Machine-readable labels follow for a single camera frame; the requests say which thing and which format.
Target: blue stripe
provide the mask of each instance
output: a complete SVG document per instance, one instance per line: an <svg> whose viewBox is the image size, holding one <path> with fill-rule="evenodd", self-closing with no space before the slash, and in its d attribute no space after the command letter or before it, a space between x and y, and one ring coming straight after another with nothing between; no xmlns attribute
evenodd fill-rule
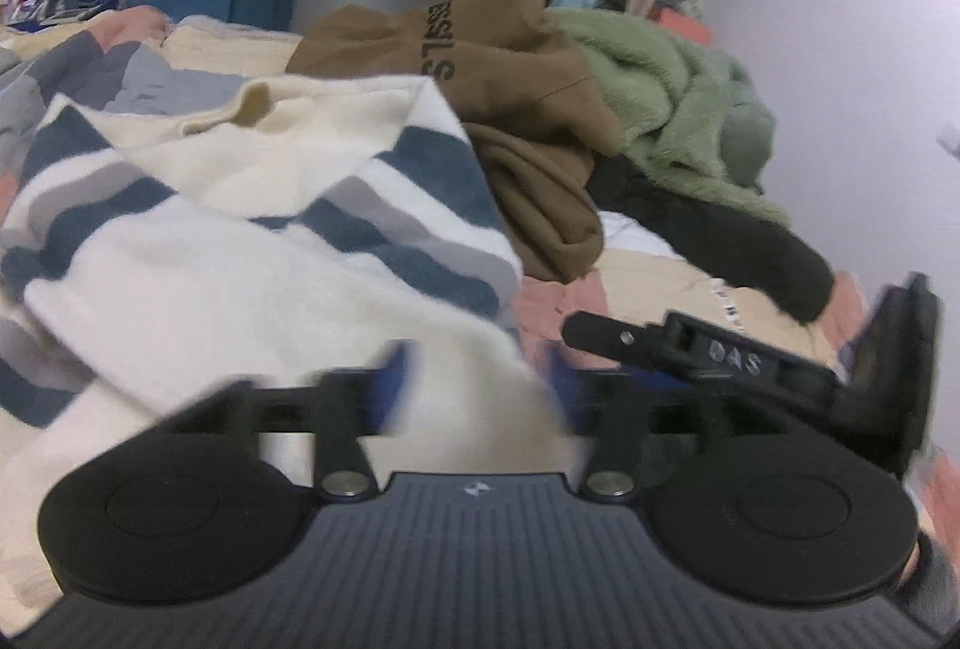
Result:
<svg viewBox="0 0 960 649"><path fill-rule="evenodd" d="M76 396L35 386L0 359L0 408L30 427L46 427Z"/></svg>
<svg viewBox="0 0 960 649"><path fill-rule="evenodd" d="M167 200L174 192L152 178L139 179L107 200L64 210L54 219L47 242L39 251L11 248L0 262L0 278L18 301L35 278L60 280L70 262L90 235L118 216L144 213Z"/></svg>
<svg viewBox="0 0 960 649"><path fill-rule="evenodd" d="M259 224L266 229L272 229L279 232L294 220L293 216L257 216L256 219L250 219L252 224Z"/></svg>
<svg viewBox="0 0 960 649"><path fill-rule="evenodd" d="M46 127L42 128L32 142L27 160L20 176L22 189L37 173L52 164L78 157L80 154L103 151L110 148L104 136L98 133L74 107L64 107Z"/></svg>
<svg viewBox="0 0 960 649"><path fill-rule="evenodd" d="M90 67L104 57L96 37L86 29L51 48L30 65L30 77L37 81L43 104L49 104L56 92L64 91L66 80L83 80Z"/></svg>
<svg viewBox="0 0 960 649"><path fill-rule="evenodd" d="M474 227L503 231L487 179L466 141L423 127L405 127L397 144L376 158Z"/></svg>
<svg viewBox="0 0 960 649"><path fill-rule="evenodd" d="M373 371L371 381L367 384L367 427L378 434L390 417L390 412L397 405L397 398L410 374L410 352L414 344L410 341L400 341L394 351L387 358L385 365Z"/></svg>
<svg viewBox="0 0 960 649"><path fill-rule="evenodd" d="M391 244L370 222L344 213L328 200L315 200L296 222L340 253L373 254L400 280L425 295L488 318L496 316L500 308L489 284L448 270L419 248Z"/></svg>

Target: brown hoodie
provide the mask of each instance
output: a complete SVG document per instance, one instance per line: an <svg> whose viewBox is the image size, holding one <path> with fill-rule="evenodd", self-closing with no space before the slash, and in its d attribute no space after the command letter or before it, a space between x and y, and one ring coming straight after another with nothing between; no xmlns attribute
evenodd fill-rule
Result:
<svg viewBox="0 0 960 649"><path fill-rule="evenodd" d="M395 16L350 5L315 25L287 72L431 75L464 123L525 274L570 281L600 256L584 186L593 152L618 154L623 130L545 0L453 0Z"/></svg>

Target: beige bedsheet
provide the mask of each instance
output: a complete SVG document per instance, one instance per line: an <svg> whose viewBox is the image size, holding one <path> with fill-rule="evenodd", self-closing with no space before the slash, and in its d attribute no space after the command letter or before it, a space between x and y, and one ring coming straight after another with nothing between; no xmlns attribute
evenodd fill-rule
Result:
<svg viewBox="0 0 960 649"><path fill-rule="evenodd" d="M728 288L683 259L607 248L596 267L615 319L646 325L678 310L822 365L836 357L816 323L803 326L762 292Z"/></svg>
<svg viewBox="0 0 960 649"><path fill-rule="evenodd" d="M160 53L178 70L267 77L283 74L300 40L299 34L191 16L171 29Z"/></svg>
<svg viewBox="0 0 960 649"><path fill-rule="evenodd" d="M108 13L114 13L114 10L108 10ZM35 58L41 53L46 53L52 48L56 48L64 40L70 39L74 34L83 32L88 26L96 23L107 13L101 13L89 21L83 21L75 24L60 24L50 29L44 29L42 32L26 34L25 32L16 32L9 27L0 26L0 46L13 51L20 58L27 61L29 58Z"/></svg>

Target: metal bolt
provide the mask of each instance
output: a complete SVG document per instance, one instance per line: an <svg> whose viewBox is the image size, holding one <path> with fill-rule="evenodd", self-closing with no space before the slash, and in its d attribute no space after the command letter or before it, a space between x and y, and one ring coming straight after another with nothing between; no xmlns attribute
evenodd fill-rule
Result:
<svg viewBox="0 0 960 649"><path fill-rule="evenodd" d="M356 497L370 487L370 480L356 470L335 470L320 482L323 491L337 497Z"/></svg>
<svg viewBox="0 0 960 649"><path fill-rule="evenodd" d="M619 470L600 470L589 475L587 489L603 497L620 497L634 490L634 480Z"/></svg>

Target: round black pad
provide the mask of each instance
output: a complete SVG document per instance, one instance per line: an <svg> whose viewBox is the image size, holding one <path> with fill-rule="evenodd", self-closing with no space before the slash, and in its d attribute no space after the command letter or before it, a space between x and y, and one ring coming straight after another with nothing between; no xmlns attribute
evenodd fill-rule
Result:
<svg viewBox="0 0 960 649"><path fill-rule="evenodd" d="M709 448L661 488L652 520L690 575L791 606L882 587L917 539L916 510L892 477L813 436L744 436Z"/></svg>
<svg viewBox="0 0 960 649"><path fill-rule="evenodd" d="M846 494L810 476L758 478L744 489L737 508L760 532L793 540L833 533L850 516Z"/></svg>
<svg viewBox="0 0 960 649"><path fill-rule="evenodd" d="M296 488L226 438L152 433L54 486L37 534L65 590L160 605L253 580L285 556L302 520Z"/></svg>

